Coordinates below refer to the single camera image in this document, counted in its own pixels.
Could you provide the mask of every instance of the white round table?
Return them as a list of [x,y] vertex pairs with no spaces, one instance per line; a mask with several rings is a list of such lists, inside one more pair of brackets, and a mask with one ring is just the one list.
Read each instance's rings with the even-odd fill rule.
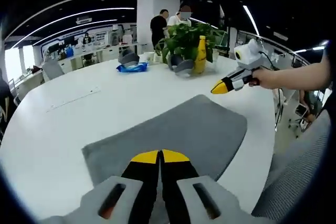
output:
[[167,65],[118,73],[116,60],[65,74],[31,90],[12,117],[0,147],[9,184],[38,219],[65,215],[93,189],[81,149],[204,94],[247,119],[245,138],[218,183],[251,213],[265,185],[275,140],[271,90],[245,87],[213,95],[237,67],[220,57],[216,73],[181,78]]

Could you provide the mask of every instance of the cable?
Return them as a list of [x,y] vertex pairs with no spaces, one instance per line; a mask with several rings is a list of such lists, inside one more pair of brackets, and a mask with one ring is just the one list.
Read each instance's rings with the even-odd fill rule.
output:
[[[273,68],[273,71],[280,70],[279,68],[276,68],[276,67],[273,65],[271,59],[268,57],[268,55],[267,55],[265,52],[260,51],[259,53],[264,54],[264,55],[267,57],[267,59],[269,60],[269,63],[271,63],[271,67]],[[275,128],[277,128],[277,126],[278,126],[279,119],[280,119],[280,114],[281,114],[281,116],[282,116],[281,99],[280,99],[280,89],[278,89],[278,95],[279,95],[279,97],[278,97],[278,98],[279,98],[279,103],[278,103],[279,112],[278,112],[277,122],[275,123]]]

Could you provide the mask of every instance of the potted plant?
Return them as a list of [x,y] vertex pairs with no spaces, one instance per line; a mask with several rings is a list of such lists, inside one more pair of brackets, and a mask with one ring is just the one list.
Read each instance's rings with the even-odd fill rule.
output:
[[209,24],[197,24],[190,27],[186,24],[171,26],[168,29],[169,38],[164,38],[155,46],[156,53],[162,53],[163,63],[167,64],[167,55],[180,56],[183,60],[195,61],[198,54],[200,36],[206,37],[206,60],[213,62],[213,48],[216,41],[221,39],[225,31],[213,29]]

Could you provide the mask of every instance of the gray felt pad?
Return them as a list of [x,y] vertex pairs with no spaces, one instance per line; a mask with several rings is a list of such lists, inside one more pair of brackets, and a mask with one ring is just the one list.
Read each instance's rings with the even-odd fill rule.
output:
[[[136,155],[168,149],[183,153],[200,176],[218,180],[244,139],[246,118],[204,95],[82,149],[94,185],[121,176]],[[169,222],[159,178],[157,200],[150,224]]]

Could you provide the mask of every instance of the blue package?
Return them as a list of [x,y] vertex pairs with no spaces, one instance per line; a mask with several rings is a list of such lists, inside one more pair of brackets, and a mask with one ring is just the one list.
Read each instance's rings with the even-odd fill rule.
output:
[[147,70],[148,62],[139,62],[137,65],[132,65],[125,67],[124,65],[117,66],[119,72],[122,73],[135,73],[135,72],[145,72]]

